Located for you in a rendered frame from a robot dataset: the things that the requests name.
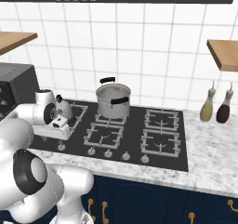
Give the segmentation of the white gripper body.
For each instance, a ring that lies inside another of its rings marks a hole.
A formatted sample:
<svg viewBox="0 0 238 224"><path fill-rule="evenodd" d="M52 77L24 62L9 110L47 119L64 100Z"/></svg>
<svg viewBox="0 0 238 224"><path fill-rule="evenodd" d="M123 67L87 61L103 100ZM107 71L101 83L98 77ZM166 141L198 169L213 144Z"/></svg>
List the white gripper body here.
<svg viewBox="0 0 238 224"><path fill-rule="evenodd" d="M72 134L68 125L60 127L52 123L50 125L34 125L33 132L37 136L68 140Z"/></svg>

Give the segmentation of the white grey kettle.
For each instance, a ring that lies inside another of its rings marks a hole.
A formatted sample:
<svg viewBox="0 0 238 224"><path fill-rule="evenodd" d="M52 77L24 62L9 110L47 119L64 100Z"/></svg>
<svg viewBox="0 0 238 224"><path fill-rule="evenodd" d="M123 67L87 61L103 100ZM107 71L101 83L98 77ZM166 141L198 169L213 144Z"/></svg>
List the white grey kettle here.
<svg viewBox="0 0 238 224"><path fill-rule="evenodd" d="M56 108L59 115L71 120L73 118L73 111L70 103L63 99L61 95L56 96Z"/></svg>

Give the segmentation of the black microwave oven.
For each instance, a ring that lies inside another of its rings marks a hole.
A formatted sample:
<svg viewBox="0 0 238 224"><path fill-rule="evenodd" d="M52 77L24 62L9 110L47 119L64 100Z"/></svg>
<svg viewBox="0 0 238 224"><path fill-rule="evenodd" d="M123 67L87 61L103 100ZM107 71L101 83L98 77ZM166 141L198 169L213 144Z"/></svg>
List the black microwave oven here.
<svg viewBox="0 0 238 224"><path fill-rule="evenodd" d="M22 103L35 103L39 90L34 66L0 62L0 121Z"/></svg>

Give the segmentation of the navy cupboard door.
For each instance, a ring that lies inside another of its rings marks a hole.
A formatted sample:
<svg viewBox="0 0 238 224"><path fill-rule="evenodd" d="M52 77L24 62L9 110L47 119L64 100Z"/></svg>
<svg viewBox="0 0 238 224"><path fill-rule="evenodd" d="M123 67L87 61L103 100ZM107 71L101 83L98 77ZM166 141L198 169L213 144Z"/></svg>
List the navy cupboard door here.
<svg viewBox="0 0 238 224"><path fill-rule="evenodd" d="M97 176L103 224L180 224L188 192Z"/></svg>
<svg viewBox="0 0 238 224"><path fill-rule="evenodd" d="M191 224L188 215L195 214L193 224L238 224L238 213L227 205L233 200L233 207L238 209L238 198L191 191L188 195L182 224Z"/></svg>
<svg viewBox="0 0 238 224"><path fill-rule="evenodd" d="M87 200L91 198L94 204L91 207L92 215L96 217L94 224L100 224L99 216L99 197L97 193L97 184L93 175L89 176L89 184L86 186L86 193L82 196L82 204L87 211Z"/></svg>

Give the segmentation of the black gas hob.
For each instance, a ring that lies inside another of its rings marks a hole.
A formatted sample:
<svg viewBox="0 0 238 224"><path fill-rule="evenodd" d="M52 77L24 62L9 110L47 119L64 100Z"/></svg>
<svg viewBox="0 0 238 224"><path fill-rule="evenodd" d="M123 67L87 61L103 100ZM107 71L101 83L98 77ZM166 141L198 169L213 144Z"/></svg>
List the black gas hob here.
<svg viewBox="0 0 238 224"><path fill-rule="evenodd" d="M99 114L95 102L72 100L75 121L70 125L73 131L66 141L36 136L31 147L46 152L60 152L101 160L123 162L134 165L148 165L187 172L183 112L163 108L130 108L123 118L107 119ZM64 151L58 146L64 144ZM94 147L96 153L88 155ZM112 156L104 153L110 150ZM128 152L130 159L122 155ZM140 159L146 154L150 161L144 164Z"/></svg>

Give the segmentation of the yellow oil bottle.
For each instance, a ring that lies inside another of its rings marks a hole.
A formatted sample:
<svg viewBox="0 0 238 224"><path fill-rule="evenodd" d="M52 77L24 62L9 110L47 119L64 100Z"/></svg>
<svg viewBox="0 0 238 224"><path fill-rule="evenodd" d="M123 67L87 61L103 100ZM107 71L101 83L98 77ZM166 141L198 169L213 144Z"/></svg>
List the yellow oil bottle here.
<svg viewBox="0 0 238 224"><path fill-rule="evenodd" d="M215 85L208 89L206 101L200 110L200 120L208 122L213 114L213 97L216 93Z"/></svg>

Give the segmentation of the dark red vinegar bottle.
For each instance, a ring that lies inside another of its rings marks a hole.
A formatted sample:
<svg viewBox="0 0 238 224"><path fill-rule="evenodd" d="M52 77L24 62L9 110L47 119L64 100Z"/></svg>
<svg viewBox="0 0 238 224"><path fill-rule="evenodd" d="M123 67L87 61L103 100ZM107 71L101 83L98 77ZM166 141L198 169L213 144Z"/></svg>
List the dark red vinegar bottle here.
<svg viewBox="0 0 238 224"><path fill-rule="evenodd" d="M226 91L225 99L222 104L219 106L216 119L218 123L225 124L230 117L230 104L231 98L233 95L232 87Z"/></svg>

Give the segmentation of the wooden wall shelf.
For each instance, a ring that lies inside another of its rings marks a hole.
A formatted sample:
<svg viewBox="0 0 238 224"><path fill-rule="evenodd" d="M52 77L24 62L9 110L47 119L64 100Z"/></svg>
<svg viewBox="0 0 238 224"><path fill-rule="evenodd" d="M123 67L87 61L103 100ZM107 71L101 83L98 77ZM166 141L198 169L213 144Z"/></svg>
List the wooden wall shelf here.
<svg viewBox="0 0 238 224"><path fill-rule="evenodd" d="M238 72L238 40L208 39L206 45L221 71Z"/></svg>
<svg viewBox="0 0 238 224"><path fill-rule="evenodd" d="M37 33L0 32L0 56L37 37Z"/></svg>

